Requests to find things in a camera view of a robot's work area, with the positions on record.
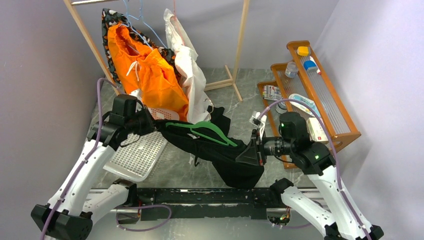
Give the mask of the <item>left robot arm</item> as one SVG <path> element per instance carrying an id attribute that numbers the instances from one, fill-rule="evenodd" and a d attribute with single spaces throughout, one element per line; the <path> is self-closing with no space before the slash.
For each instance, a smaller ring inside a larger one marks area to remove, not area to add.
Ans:
<path id="1" fill-rule="evenodd" d="M 41 240 L 85 240 L 93 226 L 112 209 L 138 204 L 137 185 L 118 179 L 106 191 L 87 200 L 96 176 L 128 136 L 155 130 L 149 110 L 135 96 L 120 94 L 112 110 L 101 116 L 87 136 L 82 152 L 57 192 L 46 204 L 37 204 L 31 218 Z"/>

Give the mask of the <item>white plastic basket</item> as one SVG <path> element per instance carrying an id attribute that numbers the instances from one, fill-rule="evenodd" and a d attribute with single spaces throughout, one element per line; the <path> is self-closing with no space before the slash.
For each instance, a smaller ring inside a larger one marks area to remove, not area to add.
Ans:
<path id="1" fill-rule="evenodd" d="M 144 136 L 129 134 L 103 169 L 120 178 L 142 182 L 159 160 L 168 141 L 160 132 Z"/>

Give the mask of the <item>green plastic hanger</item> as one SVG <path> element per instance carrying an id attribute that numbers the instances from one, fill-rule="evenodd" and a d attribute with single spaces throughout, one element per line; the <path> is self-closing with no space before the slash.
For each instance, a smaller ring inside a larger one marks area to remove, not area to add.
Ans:
<path id="1" fill-rule="evenodd" d="M 237 144 L 230 140 L 218 126 L 209 121 L 200 121 L 195 124 L 168 122 L 165 126 L 188 129 L 191 133 L 199 137 L 223 146 L 237 146 Z"/>

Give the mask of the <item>orange wooden shelf rack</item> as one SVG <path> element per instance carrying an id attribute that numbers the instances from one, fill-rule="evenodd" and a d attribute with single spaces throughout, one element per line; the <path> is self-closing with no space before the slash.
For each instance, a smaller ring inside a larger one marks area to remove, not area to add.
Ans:
<path id="1" fill-rule="evenodd" d="M 257 88 L 259 93 L 262 94 L 263 86 L 272 85 L 279 88 L 283 97 L 288 97 L 291 94 L 300 94 L 313 100 L 331 136 L 335 150 L 339 152 L 359 138 L 361 133 L 345 108 L 314 50 L 310 50 L 309 56 L 300 56 L 296 52 L 300 46 L 310 48 L 311 44 L 307 40 L 298 40 L 290 41 L 286 45 L 291 54 L 291 60 L 298 67 L 298 73 L 295 78 L 289 78 L 285 75 L 286 63 L 275 63 L 270 67 L 274 79 L 258 83 Z M 318 75 L 316 71 L 306 71 L 304 69 L 303 63 L 310 60 L 310 56 L 315 59 L 321 70 L 321 75 Z"/>

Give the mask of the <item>black shorts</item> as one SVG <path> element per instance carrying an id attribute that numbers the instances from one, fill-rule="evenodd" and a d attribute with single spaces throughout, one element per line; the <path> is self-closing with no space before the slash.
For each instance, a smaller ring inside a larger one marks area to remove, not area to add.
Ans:
<path id="1" fill-rule="evenodd" d="M 155 121 L 158 132 L 171 144 L 192 154 L 196 159 L 212 162 L 227 186 L 251 189 L 260 180 L 265 170 L 264 166 L 236 162 L 236 158 L 248 147 L 242 140 L 231 137 L 230 140 L 235 143 L 235 146 L 226 146 L 192 133 L 187 128 L 172 124 L 189 125 L 190 123 L 165 119 Z"/>

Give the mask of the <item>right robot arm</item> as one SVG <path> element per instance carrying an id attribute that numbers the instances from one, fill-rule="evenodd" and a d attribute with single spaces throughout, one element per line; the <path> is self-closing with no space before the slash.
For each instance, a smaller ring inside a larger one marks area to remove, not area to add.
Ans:
<path id="1" fill-rule="evenodd" d="M 325 144 L 310 140 L 306 120 L 297 112 L 285 112 L 279 117 L 278 130 L 278 137 L 261 136 L 258 130 L 253 130 L 248 147 L 235 161 L 259 166 L 268 156 L 288 155 L 313 182 L 328 210 L 305 196 L 287 178 L 270 186 L 270 202 L 275 207 L 286 205 L 298 212 L 325 240 L 381 239 L 382 228 L 365 218 L 338 179 L 335 156 Z"/>

